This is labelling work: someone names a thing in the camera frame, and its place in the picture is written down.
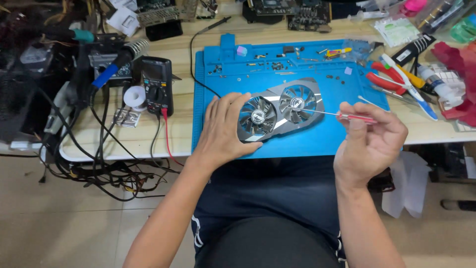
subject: dark pants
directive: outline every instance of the dark pants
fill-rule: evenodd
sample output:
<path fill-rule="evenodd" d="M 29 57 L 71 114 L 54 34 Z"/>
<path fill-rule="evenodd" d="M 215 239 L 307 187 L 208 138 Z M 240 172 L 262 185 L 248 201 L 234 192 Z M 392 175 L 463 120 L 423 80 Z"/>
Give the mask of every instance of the dark pants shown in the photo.
<path fill-rule="evenodd" d="M 334 156 L 235 160 L 217 169 L 192 218 L 195 252 L 231 223 L 251 217 L 283 217 L 324 234 L 339 258 L 340 240 Z"/>

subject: beige floor tile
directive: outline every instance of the beige floor tile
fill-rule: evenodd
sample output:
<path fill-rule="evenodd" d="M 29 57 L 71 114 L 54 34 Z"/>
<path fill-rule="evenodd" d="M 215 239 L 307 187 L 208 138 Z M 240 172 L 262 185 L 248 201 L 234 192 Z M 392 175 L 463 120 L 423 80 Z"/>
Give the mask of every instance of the beige floor tile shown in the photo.
<path fill-rule="evenodd" d="M 47 172 L 38 183 L 44 166 L 37 158 L 0 158 L 0 213 L 60 212 L 121 209 L 116 201 L 95 186 L 56 178 Z M 122 189 L 105 186 L 122 198 Z"/>
<path fill-rule="evenodd" d="M 179 163 L 185 163 L 186 157 L 178 157 L 177 161 Z M 143 172 L 150 172 L 150 173 L 155 173 L 158 175 L 164 174 L 164 171 L 158 167 L 152 167 L 149 165 L 139 165 L 140 169 Z M 170 168 L 176 171 L 181 171 L 182 167 L 179 166 L 177 163 L 173 162 L 172 160 L 170 161 Z M 139 193 L 137 196 L 143 197 L 143 196 L 159 196 L 159 195 L 165 195 L 167 192 L 169 192 L 170 188 L 172 187 L 172 184 L 175 182 L 177 179 L 178 174 L 176 173 L 167 173 L 164 176 L 165 180 L 161 180 L 161 183 L 157 186 L 157 188 L 154 191 L 151 192 L 146 192 L 146 193 Z M 143 188 L 152 188 L 154 185 L 157 183 L 157 176 L 153 180 L 149 180 L 146 182 L 143 186 Z M 124 198 L 128 199 L 132 197 L 132 192 L 124 192 Z M 131 201 L 125 202 L 124 206 L 122 207 L 123 209 L 143 209 L 143 208 L 155 208 L 159 202 L 163 199 L 163 197 L 150 197 L 150 198 L 136 198 Z"/>
<path fill-rule="evenodd" d="M 409 268 L 475 267 L 476 213 L 447 211 L 439 205 L 444 198 L 476 200 L 476 186 L 428 183 L 420 219 L 381 213 Z"/>
<path fill-rule="evenodd" d="M 153 209 L 124 210 L 122 213 L 116 261 L 114 267 L 120 268 L 124 263 L 130 245 L 136 238 L 142 226 Z M 185 233 L 182 244 L 178 248 L 171 268 L 192 268 L 195 264 L 195 250 L 193 248 L 193 234 L 190 226 Z"/>
<path fill-rule="evenodd" d="M 112 267 L 121 213 L 0 215 L 0 267 Z"/>

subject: multimeter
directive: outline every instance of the multimeter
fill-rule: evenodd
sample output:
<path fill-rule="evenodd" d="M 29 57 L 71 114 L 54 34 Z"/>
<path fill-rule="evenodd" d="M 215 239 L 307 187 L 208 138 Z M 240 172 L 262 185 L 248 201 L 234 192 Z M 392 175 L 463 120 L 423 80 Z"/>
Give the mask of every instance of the multimeter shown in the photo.
<path fill-rule="evenodd" d="M 172 62 L 168 59 L 143 56 L 140 68 L 146 90 L 147 111 L 158 114 L 167 108 L 167 117 L 174 113 L 172 99 Z"/>

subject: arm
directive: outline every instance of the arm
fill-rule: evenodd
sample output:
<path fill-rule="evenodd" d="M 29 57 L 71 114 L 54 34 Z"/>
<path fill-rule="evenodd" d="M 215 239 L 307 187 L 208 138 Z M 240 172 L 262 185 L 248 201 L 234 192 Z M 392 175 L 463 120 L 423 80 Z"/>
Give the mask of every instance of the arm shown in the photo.
<path fill-rule="evenodd" d="M 262 143 L 238 140 L 239 111 L 250 94 L 214 97 L 207 107 L 200 140 L 165 198 L 159 203 L 130 247 L 123 267 L 169 267 L 212 172 Z"/>
<path fill-rule="evenodd" d="M 348 135 L 336 153 L 334 170 L 339 223 L 349 266 L 404 268 L 367 183 L 395 161 L 408 130 L 395 115 L 370 104 L 342 103 L 340 110 L 369 114 L 379 122 L 367 126 L 361 120 L 342 121 Z"/>

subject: forearm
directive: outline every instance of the forearm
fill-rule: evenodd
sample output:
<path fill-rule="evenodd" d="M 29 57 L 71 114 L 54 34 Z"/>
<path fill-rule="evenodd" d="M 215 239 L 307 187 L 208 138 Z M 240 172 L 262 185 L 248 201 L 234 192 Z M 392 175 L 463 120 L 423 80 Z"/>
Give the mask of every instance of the forearm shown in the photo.
<path fill-rule="evenodd" d="M 187 161 L 134 240 L 124 267 L 169 267 L 190 224 L 210 170 Z"/>
<path fill-rule="evenodd" d="M 339 223 L 347 261 L 352 268 L 404 268 L 367 189 L 337 186 Z"/>

